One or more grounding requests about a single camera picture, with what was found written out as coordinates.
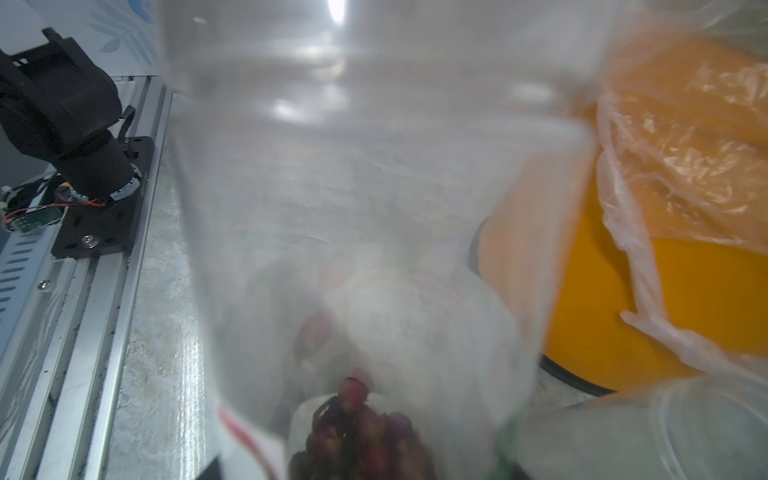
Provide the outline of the white-lidded flower tea jar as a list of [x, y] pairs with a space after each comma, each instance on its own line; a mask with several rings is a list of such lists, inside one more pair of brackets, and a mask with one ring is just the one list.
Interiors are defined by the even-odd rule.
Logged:
[[157, 1], [224, 479], [512, 479], [622, 1]]

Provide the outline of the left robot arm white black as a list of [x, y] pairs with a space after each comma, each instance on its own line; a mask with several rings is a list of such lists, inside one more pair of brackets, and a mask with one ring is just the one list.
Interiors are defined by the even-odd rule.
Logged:
[[1, 191], [1, 226], [28, 234], [56, 224], [56, 258], [93, 258], [135, 244], [155, 145], [128, 134], [136, 110], [71, 38], [1, 56], [1, 129], [51, 174]]

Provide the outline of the clear jar with dried roses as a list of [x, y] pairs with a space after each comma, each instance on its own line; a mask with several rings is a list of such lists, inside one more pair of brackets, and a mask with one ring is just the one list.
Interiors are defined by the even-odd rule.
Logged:
[[518, 462], [532, 479], [764, 479], [767, 381], [671, 381], [532, 416]]

